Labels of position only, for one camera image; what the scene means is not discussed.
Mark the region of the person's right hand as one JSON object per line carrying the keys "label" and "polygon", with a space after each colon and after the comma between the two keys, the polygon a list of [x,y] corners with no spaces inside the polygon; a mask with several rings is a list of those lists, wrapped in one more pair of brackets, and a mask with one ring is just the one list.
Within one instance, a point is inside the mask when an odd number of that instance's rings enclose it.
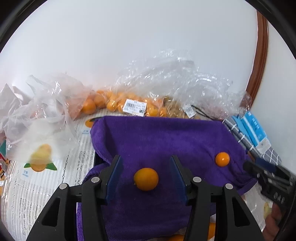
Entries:
{"label": "person's right hand", "polygon": [[281,220],[282,213],[276,203],[273,203],[271,213],[265,219],[265,228],[262,232],[266,241],[273,241],[279,231],[278,224]]}

